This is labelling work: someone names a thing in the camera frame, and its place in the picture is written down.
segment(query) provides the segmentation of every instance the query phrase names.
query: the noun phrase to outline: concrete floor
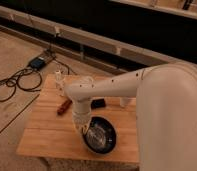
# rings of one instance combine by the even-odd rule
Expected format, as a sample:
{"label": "concrete floor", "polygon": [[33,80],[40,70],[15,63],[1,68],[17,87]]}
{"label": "concrete floor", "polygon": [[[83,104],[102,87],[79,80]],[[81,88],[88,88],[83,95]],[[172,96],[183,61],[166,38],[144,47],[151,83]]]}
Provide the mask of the concrete floor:
{"label": "concrete floor", "polygon": [[[24,68],[28,61],[34,56],[39,55],[43,48],[31,44],[19,38],[0,32],[0,80],[11,76],[19,69]],[[57,54],[57,58],[71,66],[74,71],[81,75],[102,75],[110,76],[102,70],[93,68],[84,63]],[[52,62],[42,70],[43,80],[49,73],[53,73],[57,64]],[[25,85],[34,83],[35,78],[24,80]],[[0,92],[1,95],[7,93],[6,90]],[[9,121],[14,118],[28,102],[30,102],[38,93],[27,93],[17,90],[12,99],[0,103],[0,130],[4,128]],[[16,154],[16,148],[22,136],[28,116],[34,103],[31,104],[19,117],[10,124],[0,134],[0,171],[44,171],[46,167],[34,157],[24,157]],[[133,164],[106,163],[95,161],[74,161],[62,159],[47,159],[51,164],[52,170],[135,170]]]}

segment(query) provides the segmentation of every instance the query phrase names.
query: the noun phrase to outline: wire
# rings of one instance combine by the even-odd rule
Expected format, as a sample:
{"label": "wire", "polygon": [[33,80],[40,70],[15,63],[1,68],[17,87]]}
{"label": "wire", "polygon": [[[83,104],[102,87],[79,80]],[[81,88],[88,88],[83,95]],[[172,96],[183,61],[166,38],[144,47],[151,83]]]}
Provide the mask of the wire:
{"label": "wire", "polygon": [[64,66],[65,68],[67,68],[67,74],[70,75],[70,71],[71,73],[73,73],[74,75],[78,75],[69,65],[57,60],[57,59],[53,59],[54,61],[56,61],[57,63],[61,64],[62,66]]}
{"label": "wire", "polygon": [[13,122],[13,121],[15,121],[16,120],[16,118],[18,117],[18,116],[20,116],[21,114],[22,114],[22,112],[25,110],[25,109],[27,109],[28,108],[28,106],[30,106],[37,98],[39,97],[39,94],[38,95],[36,95],[19,113],[17,113],[16,114],[16,116],[14,116],[11,120],[10,120],[10,122],[8,122],[8,124],[7,125],[5,125],[5,127],[3,127],[1,130],[0,130],[0,134],[6,129],[6,128],[8,128],[8,126]]}
{"label": "wire", "polygon": [[31,23],[31,25],[32,25],[32,29],[34,30],[35,36],[36,36],[36,37],[39,37],[39,33],[38,33],[38,31],[37,31],[37,29],[36,29],[36,26],[35,26],[35,24],[34,24],[32,18],[31,18],[31,16],[30,16],[30,12],[29,12],[29,10],[28,10],[28,8],[27,8],[27,5],[26,5],[26,3],[25,3],[25,0],[22,0],[22,5],[23,5],[23,8],[24,8],[25,12],[26,12],[27,15],[28,15],[28,19],[30,20],[30,23]]}
{"label": "wire", "polygon": [[[38,84],[33,87],[30,87],[30,88],[22,87],[21,83],[20,83],[21,79],[23,77],[27,77],[31,74],[37,74],[37,76],[39,78]],[[34,70],[32,68],[24,68],[22,70],[19,70],[15,74],[13,74],[11,77],[0,80],[0,88],[2,86],[6,86],[7,88],[13,89],[12,92],[10,93],[10,95],[8,95],[7,97],[5,97],[3,99],[0,98],[0,102],[5,102],[5,101],[8,101],[9,99],[11,99],[14,96],[14,94],[16,93],[17,87],[23,91],[36,92],[36,91],[40,91],[37,88],[41,84],[42,84],[42,76],[41,76],[40,72],[38,72],[37,70]]]}

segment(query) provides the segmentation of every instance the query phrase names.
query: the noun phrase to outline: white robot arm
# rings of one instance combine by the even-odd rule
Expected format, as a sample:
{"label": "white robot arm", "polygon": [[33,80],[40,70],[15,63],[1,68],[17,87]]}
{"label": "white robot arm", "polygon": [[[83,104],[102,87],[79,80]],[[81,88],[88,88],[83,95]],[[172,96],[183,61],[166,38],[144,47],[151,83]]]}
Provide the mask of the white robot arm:
{"label": "white robot arm", "polygon": [[197,171],[197,69],[188,63],[145,68],[65,87],[79,132],[92,97],[136,97],[141,171]]}

